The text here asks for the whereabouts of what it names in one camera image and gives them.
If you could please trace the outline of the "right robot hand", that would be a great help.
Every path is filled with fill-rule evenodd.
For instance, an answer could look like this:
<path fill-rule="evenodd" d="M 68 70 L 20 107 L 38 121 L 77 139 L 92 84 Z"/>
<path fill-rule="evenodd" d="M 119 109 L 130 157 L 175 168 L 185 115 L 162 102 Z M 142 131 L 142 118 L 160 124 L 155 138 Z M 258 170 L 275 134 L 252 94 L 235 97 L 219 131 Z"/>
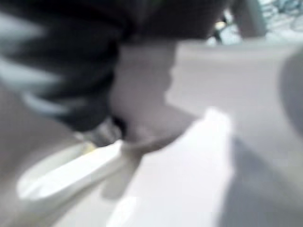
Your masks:
<path fill-rule="evenodd" d="M 3 0 L 0 79 L 99 147 L 125 134 L 109 106 L 121 44 L 206 38 L 226 0 Z"/>

